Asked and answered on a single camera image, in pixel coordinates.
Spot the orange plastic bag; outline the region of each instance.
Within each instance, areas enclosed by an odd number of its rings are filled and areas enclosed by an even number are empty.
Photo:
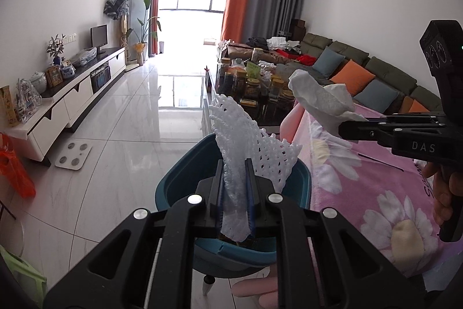
[[[6,176],[10,185],[23,197],[34,197],[35,186],[23,164],[13,149],[10,138],[0,133],[0,172]]]

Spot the plastic stool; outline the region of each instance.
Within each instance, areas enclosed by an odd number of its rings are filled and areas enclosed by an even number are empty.
[[[35,280],[37,294],[36,303],[39,307],[42,307],[43,298],[46,294],[46,283],[47,278],[41,275],[36,269],[34,269],[30,263],[25,260],[11,254],[3,246],[0,245],[0,254],[3,257],[6,265],[12,273],[17,272]]]

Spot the potted plant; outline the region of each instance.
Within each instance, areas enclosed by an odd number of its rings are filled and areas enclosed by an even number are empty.
[[[61,38],[58,38],[58,35],[56,35],[55,38],[50,38],[50,41],[48,42],[47,53],[53,59],[54,65],[61,65],[61,58],[59,57],[59,54],[62,54],[64,51],[63,38],[64,34]]]
[[[145,5],[145,17],[144,17],[144,20],[140,20],[138,19],[138,22],[140,23],[142,29],[141,29],[141,35],[139,36],[137,34],[137,32],[135,32],[133,30],[133,28],[130,28],[127,30],[127,33],[126,33],[126,39],[129,38],[130,34],[133,32],[135,33],[135,35],[137,36],[137,39],[138,39],[138,43],[133,45],[133,48],[135,49],[135,51],[137,52],[137,63],[142,66],[143,65],[143,62],[146,60],[144,59],[144,56],[146,55],[146,45],[147,45],[147,40],[148,40],[148,36],[150,34],[153,35],[153,39],[157,40],[157,32],[150,32],[150,26],[151,26],[151,23],[154,19],[156,19],[156,24],[157,24],[157,27],[159,28],[159,30],[161,31],[161,24],[159,23],[159,20],[158,20],[158,17],[157,16],[153,16],[153,17],[150,17],[148,18],[148,11],[150,9],[150,5],[151,5],[151,0],[143,0],[144,2],[144,5]]]

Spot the white daisy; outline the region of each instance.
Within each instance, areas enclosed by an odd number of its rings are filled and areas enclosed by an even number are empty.
[[[404,205],[392,191],[377,198],[381,213],[366,210],[360,232],[406,277],[427,265],[437,251],[438,239],[432,236],[432,224],[426,214],[415,213],[408,196]]]
[[[357,154],[351,151],[352,144],[337,138],[328,132],[315,120],[310,123],[311,135],[311,173],[313,185],[339,194],[343,188],[337,172],[350,180],[357,181],[358,174],[353,167],[362,165]]]

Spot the blue cushion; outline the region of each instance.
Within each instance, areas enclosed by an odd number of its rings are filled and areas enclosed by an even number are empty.
[[[399,96],[399,92],[395,89],[378,79],[374,79],[354,99],[367,108],[384,113],[397,96]]]
[[[344,58],[343,55],[332,51],[329,47],[325,47],[325,50],[312,67],[328,79]]]

